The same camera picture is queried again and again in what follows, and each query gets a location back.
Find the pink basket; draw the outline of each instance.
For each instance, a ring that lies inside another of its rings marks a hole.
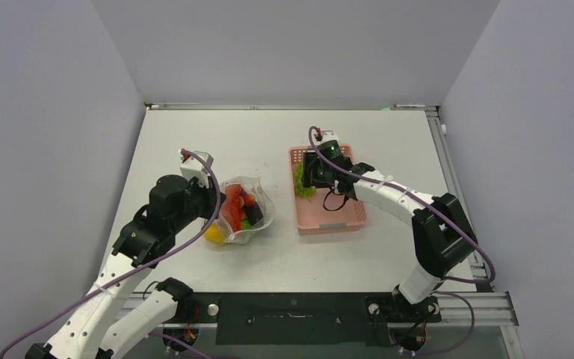
[[[304,153],[309,147],[292,147],[289,149],[289,163],[291,164],[291,183],[294,183],[294,170],[296,166],[304,160]],[[345,156],[353,159],[351,146],[341,144],[340,150]],[[358,200],[349,200],[344,208],[337,212],[329,212],[322,208],[324,196],[327,190],[319,188],[311,200],[296,197],[296,219],[298,223],[298,234],[305,236],[308,234],[339,233],[358,230],[366,221],[364,204]],[[342,196],[329,196],[327,207],[336,208],[342,204]]]

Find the yellow fruit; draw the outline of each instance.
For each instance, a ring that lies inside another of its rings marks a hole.
[[[210,227],[208,227],[203,234],[203,238],[216,245],[222,245],[225,239],[216,224],[211,224]]]

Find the green vegetable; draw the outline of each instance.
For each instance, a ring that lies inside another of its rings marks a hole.
[[[294,193],[298,198],[311,200],[315,194],[315,188],[303,187],[303,173],[305,169],[305,162],[300,162],[294,169]]]
[[[241,228],[243,230],[249,230],[250,228],[252,228],[252,224],[250,223],[250,220],[245,218],[243,221],[241,221]]]

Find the black cable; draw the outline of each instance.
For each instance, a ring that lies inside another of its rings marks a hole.
[[[349,197],[347,195],[345,195],[345,200],[342,202],[342,204],[340,205],[340,207],[336,208],[336,209],[329,209],[327,207],[327,198],[329,198],[329,196],[331,194],[334,194],[336,196],[341,196],[341,194],[337,194],[333,191],[333,188],[329,189],[329,193],[327,193],[326,196],[324,196],[324,200],[322,201],[322,208],[324,208],[325,210],[329,211],[329,212],[335,212],[335,211],[339,211],[340,209],[344,208],[345,204],[348,202]]]
[[[423,318],[421,318],[418,322],[415,323],[415,325],[413,325],[412,327],[410,327],[410,329],[408,329],[408,331],[406,332],[406,334],[404,334],[400,340],[397,340],[397,338],[395,338],[395,332],[393,332],[392,337],[395,338],[395,342],[393,343],[394,346],[399,346],[400,343],[402,343],[403,341],[405,341],[406,339],[408,339],[408,337],[410,336],[410,334],[423,322],[425,322],[426,320],[428,320],[428,318],[430,318],[433,314],[436,313],[436,307],[434,309],[432,309],[428,314],[426,314]]]
[[[148,289],[150,288],[150,286],[152,286],[153,284],[159,284],[159,280],[154,280],[153,282],[151,282],[151,284],[149,284],[148,286],[146,286],[146,289],[142,292],[142,299],[144,301],[146,301],[146,292],[148,292]]]

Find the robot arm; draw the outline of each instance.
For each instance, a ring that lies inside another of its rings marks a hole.
[[[208,153],[197,155],[209,165],[212,163]],[[102,292],[78,307],[45,345],[33,345],[25,359],[110,358],[103,356],[108,350],[116,353],[113,358],[121,358],[119,352],[126,353],[144,337],[144,331],[148,332],[174,315],[177,302],[188,292],[181,282],[177,287],[169,283],[172,292],[158,286],[152,298],[113,325],[124,302],[155,266],[108,288],[104,286],[166,254],[174,247],[176,234],[195,219],[211,217],[216,207],[216,191],[206,169],[194,158],[185,156],[181,171],[183,177],[169,175],[158,179],[149,193],[149,203],[142,206],[120,231],[113,251],[89,290],[89,293],[97,289]]]
[[[310,150],[305,155],[303,186],[331,188],[338,194],[371,203],[412,227],[419,263],[396,290],[408,303],[417,304],[426,299],[447,273],[474,251],[447,224],[425,206],[408,197],[408,192],[411,192],[413,196],[438,209],[476,242],[463,208],[452,194],[435,197],[421,193],[392,181],[371,165],[354,165],[348,157],[342,155],[339,137],[333,131],[318,132],[314,145],[321,155],[336,166],[352,174],[373,179],[373,182],[379,184],[341,173],[320,159],[314,150]]]

